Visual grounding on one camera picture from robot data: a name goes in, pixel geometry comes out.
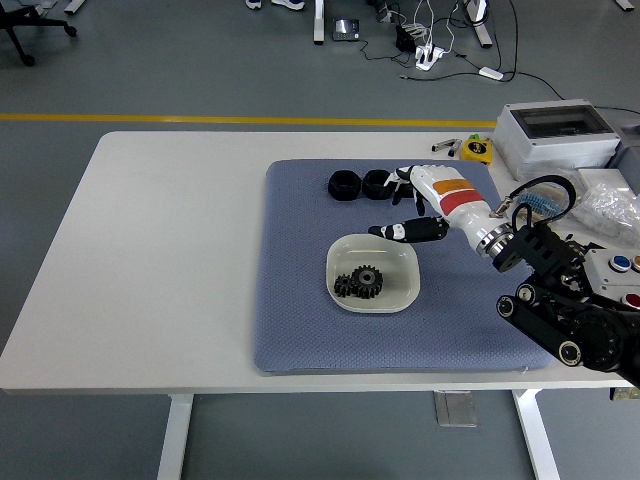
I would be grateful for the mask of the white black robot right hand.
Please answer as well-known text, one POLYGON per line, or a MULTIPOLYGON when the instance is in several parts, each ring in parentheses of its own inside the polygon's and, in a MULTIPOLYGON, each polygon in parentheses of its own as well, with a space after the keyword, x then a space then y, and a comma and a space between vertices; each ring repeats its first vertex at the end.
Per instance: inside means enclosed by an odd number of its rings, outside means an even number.
POLYGON ((480 192, 455 168, 414 165, 391 173, 387 185, 409 184, 419 217, 387 226, 372 226, 372 235, 399 242, 420 243, 444 238, 451 227, 462 230, 470 247, 481 255, 512 236, 511 225, 492 212, 480 192))

